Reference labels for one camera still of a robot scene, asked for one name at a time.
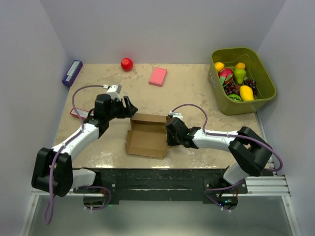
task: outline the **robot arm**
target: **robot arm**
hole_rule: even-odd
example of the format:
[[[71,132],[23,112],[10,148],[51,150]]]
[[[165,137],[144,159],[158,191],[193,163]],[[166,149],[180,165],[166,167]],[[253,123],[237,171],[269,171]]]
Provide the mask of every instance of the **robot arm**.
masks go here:
[[[211,183],[211,188],[222,188],[236,184],[247,176],[260,176],[271,157],[271,152],[255,142],[248,141],[238,135],[248,136],[263,142],[254,131],[242,127],[239,131],[219,132],[205,130],[200,127],[188,128],[182,121],[180,113],[169,114],[166,123],[167,143],[170,146],[183,145],[186,148],[214,148],[231,152],[236,163],[229,166],[223,176]]]
[[[51,163],[59,151],[55,165],[53,189],[57,196],[65,196],[71,188],[92,185],[96,173],[88,169],[72,169],[75,158],[93,141],[98,139],[108,129],[109,121],[114,118],[131,118],[138,109],[132,105],[129,98],[119,96],[120,85],[104,86],[106,93],[99,94],[95,106],[84,120],[84,128],[80,127],[69,138],[51,149],[42,148],[37,153],[32,187],[49,192],[49,173]]]

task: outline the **pink sticky note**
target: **pink sticky note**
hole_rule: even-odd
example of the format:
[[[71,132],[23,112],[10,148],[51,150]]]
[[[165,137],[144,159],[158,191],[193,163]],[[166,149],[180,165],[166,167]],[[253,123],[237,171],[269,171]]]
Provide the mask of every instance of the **pink sticky note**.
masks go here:
[[[167,69],[155,67],[149,80],[149,85],[162,87],[166,72]]]

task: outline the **cardboard box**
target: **cardboard box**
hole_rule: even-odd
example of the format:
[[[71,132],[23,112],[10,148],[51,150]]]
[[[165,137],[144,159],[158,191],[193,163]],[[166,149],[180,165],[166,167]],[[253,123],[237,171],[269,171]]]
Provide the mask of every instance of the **cardboard box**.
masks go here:
[[[130,119],[131,130],[127,133],[126,152],[163,159],[170,148],[166,141],[167,119],[167,116],[136,113]]]

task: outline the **tabletop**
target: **tabletop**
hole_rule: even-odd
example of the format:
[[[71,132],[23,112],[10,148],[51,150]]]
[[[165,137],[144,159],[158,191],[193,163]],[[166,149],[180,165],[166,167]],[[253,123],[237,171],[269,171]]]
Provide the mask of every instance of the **tabletop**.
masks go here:
[[[154,67],[167,69],[162,87],[149,85]],[[208,114],[206,129],[217,131],[239,130],[248,126],[259,134],[255,115],[223,115],[217,108],[216,99],[208,80],[207,64],[135,64],[129,72],[124,72],[119,64],[84,64],[69,90],[55,144],[69,137],[80,127],[80,121],[69,114],[72,109],[73,93],[86,85],[122,85],[121,97],[129,96],[138,112],[154,115],[167,115],[175,107],[184,103],[201,106]],[[83,110],[94,107],[102,88],[86,88],[77,93],[75,105]],[[184,116],[188,127],[202,126],[204,115],[195,107],[182,107],[178,110]],[[173,147],[164,159],[153,159],[128,155],[125,151],[130,119],[110,121],[108,130],[90,144],[74,160],[73,167],[87,168],[226,168],[235,162],[229,152],[209,148],[192,149],[183,146]]]

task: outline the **purple box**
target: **purple box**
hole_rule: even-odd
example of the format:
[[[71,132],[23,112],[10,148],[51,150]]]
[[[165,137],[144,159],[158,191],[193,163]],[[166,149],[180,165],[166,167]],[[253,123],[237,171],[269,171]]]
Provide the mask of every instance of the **purple box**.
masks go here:
[[[75,78],[77,78],[77,75],[79,74],[82,66],[83,66],[83,63],[80,60],[73,61],[67,74],[63,78],[63,84],[66,85],[67,87],[71,87]]]

